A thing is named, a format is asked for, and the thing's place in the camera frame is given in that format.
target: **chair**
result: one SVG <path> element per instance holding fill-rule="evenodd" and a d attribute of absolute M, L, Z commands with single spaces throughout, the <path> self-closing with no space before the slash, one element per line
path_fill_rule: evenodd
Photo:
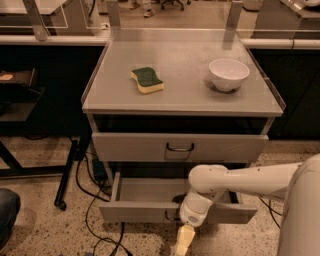
<path fill-rule="evenodd" d="M 178 2 L 178 4 L 180 4 L 180 10 L 181 11 L 184 11 L 184 6 L 183 6 L 183 3 L 180 1 L 180 0 L 165 0 L 164 2 L 161 3 L 161 10 L 164 10 L 165 9 L 165 4 L 167 2 L 171 2 L 171 4 L 173 5 L 174 2 Z M 191 4 L 191 0 L 187 0 L 187 5 L 190 5 Z"/>

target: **open drawer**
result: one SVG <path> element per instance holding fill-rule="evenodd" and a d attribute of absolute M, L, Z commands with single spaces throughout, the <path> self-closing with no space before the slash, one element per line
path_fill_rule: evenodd
<path fill-rule="evenodd" d="M 115 175 L 111 202 L 101 203 L 99 208 L 107 223 L 179 222 L 179 207 L 189 190 L 187 179 L 121 178 Z M 213 205 L 205 223 L 246 224 L 257 212 L 252 205 L 244 205 L 241 195 L 238 203 L 232 203 L 229 193 Z"/>
<path fill-rule="evenodd" d="M 93 133 L 101 161 L 229 162 L 257 160 L 266 135 Z"/>

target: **white bowl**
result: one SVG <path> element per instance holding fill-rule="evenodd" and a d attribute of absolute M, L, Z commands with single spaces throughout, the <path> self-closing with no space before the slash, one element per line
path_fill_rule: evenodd
<path fill-rule="evenodd" d="M 221 91 L 237 89 L 250 74 L 247 65 L 233 59 L 214 60 L 209 69 L 212 83 Z"/>

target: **countertop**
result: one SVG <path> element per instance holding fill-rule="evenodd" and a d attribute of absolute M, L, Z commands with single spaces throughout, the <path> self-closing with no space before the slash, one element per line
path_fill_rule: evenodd
<path fill-rule="evenodd" d="M 239 90 L 212 87 L 209 63 L 240 60 L 250 75 Z M 164 90 L 141 94 L 133 69 L 152 67 Z M 172 114 L 275 117 L 282 110 L 235 34 L 214 29 L 119 29 L 103 56 L 83 111 L 92 114 Z"/>

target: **green sponge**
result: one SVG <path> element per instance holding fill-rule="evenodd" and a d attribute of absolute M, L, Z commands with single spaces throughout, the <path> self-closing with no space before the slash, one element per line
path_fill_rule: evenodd
<path fill-rule="evenodd" d="M 144 67 L 131 71 L 131 78 L 136 80 L 140 92 L 147 94 L 164 89 L 164 83 L 153 68 Z"/>

